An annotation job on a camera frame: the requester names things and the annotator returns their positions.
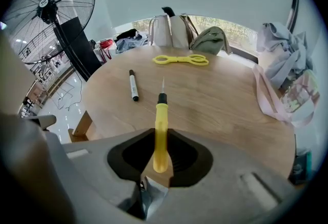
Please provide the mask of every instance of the white bag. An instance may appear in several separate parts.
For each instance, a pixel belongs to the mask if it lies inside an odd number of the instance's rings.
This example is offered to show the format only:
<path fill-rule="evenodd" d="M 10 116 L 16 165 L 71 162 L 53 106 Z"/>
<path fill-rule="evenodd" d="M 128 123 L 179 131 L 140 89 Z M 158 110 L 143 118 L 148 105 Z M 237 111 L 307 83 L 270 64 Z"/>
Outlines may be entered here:
<path fill-rule="evenodd" d="M 150 20 L 149 23 L 150 45 L 172 47 L 172 37 L 167 15 L 159 15 Z"/>
<path fill-rule="evenodd" d="M 189 49 L 189 44 L 198 36 L 189 16 L 175 15 L 170 18 L 170 22 L 173 47 Z"/>

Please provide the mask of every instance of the black marker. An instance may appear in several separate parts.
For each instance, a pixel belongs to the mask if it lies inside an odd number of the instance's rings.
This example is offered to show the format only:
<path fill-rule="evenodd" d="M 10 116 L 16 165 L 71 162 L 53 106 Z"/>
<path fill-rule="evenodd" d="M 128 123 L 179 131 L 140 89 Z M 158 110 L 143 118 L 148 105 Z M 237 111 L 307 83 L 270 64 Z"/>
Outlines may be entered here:
<path fill-rule="evenodd" d="M 130 73 L 130 86 L 131 86 L 132 99 L 133 101 L 138 101 L 139 95 L 138 95 L 137 85 L 135 83 L 134 72 L 133 70 L 130 70 L 129 73 Z"/>

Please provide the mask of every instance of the table top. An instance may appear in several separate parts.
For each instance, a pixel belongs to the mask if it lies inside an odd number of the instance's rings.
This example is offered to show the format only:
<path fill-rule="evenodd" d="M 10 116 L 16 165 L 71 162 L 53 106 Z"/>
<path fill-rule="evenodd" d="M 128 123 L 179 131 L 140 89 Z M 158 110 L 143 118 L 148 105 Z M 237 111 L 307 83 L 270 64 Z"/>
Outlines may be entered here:
<path fill-rule="evenodd" d="M 234 145 L 288 177 L 295 156 L 293 128 L 262 114 L 251 68 L 201 53 L 208 66 L 158 65 L 158 55 L 187 56 L 196 51 L 144 46 L 114 57 L 99 68 L 83 90 L 83 103 L 104 137 L 154 128 L 156 104 L 165 77 L 169 128 Z M 139 101 L 131 98 L 129 70 L 135 72 Z"/>

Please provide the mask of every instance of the white strap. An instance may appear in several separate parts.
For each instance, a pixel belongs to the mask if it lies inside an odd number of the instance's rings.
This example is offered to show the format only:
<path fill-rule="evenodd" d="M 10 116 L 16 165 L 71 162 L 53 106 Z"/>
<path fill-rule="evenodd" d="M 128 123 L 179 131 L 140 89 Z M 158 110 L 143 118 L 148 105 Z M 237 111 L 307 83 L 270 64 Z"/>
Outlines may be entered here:
<path fill-rule="evenodd" d="M 273 118 L 275 118 L 279 121 L 284 121 L 284 122 L 287 122 L 287 123 L 291 123 L 296 128 L 306 126 L 308 123 L 311 122 L 312 117 L 314 115 L 314 112 L 312 112 L 309 116 L 307 116 L 306 118 L 304 118 L 300 121 L 292 121 L 292 119 L 291 119 L 292 114 L 286 112 L 282 102 L 280 101 L 280 99 L 276 95 L 276 92 L 272 88 L 270 81 L 266 77 L 263 68 L 261 68 L 259 65 L 254 65 L 252 70 L 253 70 L 255 80 L 256 80 L 257 101 L 258 101 L 258 104 L 259 104 L 260 109 L 261 109 L 263 114 L 271 116 L 271 117 L 273 117 Z M 273 103 L 273 105 L 274 105 L 277 112 L 275 112 L 272 109 L 269 100 L 265 96 L 264 92 L 261 90 L 260 77 L 262 77 L 262 79 L 264 81 L 265 87 L 267 88 L 267 90 L 269 92 L 272 103 Z"/>
<path fill-rule="evenodd" d="M 149 33 L 149 44 L 154 44 L 154 23 L 156 18 L 152 18 L 149 22 L 148 33 Z"/>

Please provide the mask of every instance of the backpack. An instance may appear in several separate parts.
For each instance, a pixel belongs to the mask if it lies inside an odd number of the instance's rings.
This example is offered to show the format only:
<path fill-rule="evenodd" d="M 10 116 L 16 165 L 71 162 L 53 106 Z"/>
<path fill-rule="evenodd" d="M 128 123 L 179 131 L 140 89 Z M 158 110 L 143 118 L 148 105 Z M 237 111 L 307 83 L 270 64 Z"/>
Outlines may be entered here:
<path fill-rule="evenodd" d="M 193 22 L 187 15 L 170 17 L 172 44 L 175 48 L 188 49 L 189 44 L 198 36 Z"/>
<path fill-rule="evenodd" d="M 220 50 L 224 50 L 227 54 L 231 54 L 227 37 L 224 31 L 212 26 L 202 31 L 190 44 L 191 50 L 217 55 Z"/>

